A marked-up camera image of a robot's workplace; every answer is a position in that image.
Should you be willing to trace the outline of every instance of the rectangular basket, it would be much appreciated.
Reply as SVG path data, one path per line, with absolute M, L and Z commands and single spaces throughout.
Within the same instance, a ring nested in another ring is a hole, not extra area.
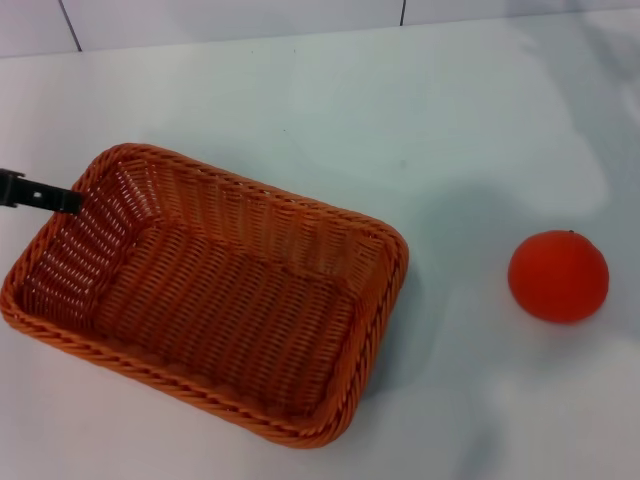
M 395 230 L 150 145 L 73 190 L 4 282 L 11 326 L 273 442 L 344 432 L 407 270 Z

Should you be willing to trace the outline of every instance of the orange fruit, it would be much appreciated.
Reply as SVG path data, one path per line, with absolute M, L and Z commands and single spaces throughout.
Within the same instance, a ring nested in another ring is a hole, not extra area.
M 600 308 L 609 291 L 602 253 L 573 230 L 552 230 L 527 238 L 509 264 L 509 288 L 531 315 L 573 324 Z

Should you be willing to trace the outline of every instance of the white wall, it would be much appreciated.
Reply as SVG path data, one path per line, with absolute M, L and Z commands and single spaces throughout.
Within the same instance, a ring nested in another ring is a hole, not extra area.
M 407 0 L 404 24 L 640 7 L 640 0 Z
M 0 0 L 0 57 L 75 51 L 57 0 Z
M 84 50 L 391 27 L 402 0 L 65 0 Z

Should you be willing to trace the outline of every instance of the white surface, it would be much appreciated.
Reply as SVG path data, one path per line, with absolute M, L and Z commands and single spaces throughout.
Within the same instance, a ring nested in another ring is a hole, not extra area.
M 65 0 L 83 50 L 400 24 L 402 0 Z
M 640 473 L 640 11 L 0 62 L 0 159 L 70 185 L 152 142 L 379 217 L 411 269 L 351 428 L 292 451 L 0 325 L 0 478 L 602 480 Z M 0 209 L 0 275 L 47 215 Z M 591 323 L 509 295 L 573 228 Z
M 632 7 L 640 0 L 407 0 L 404 24 Z
M 0 57 L 75 51 L 57 0 L 0 0 Z

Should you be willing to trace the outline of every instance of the woven pattern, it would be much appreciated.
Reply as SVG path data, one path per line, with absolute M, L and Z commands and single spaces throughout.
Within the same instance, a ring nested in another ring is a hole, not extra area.
M 391 227 L 150 145 L 104 152 L 7 276 L 13 327 L 263 437 L 349 425 L 407 269 Z

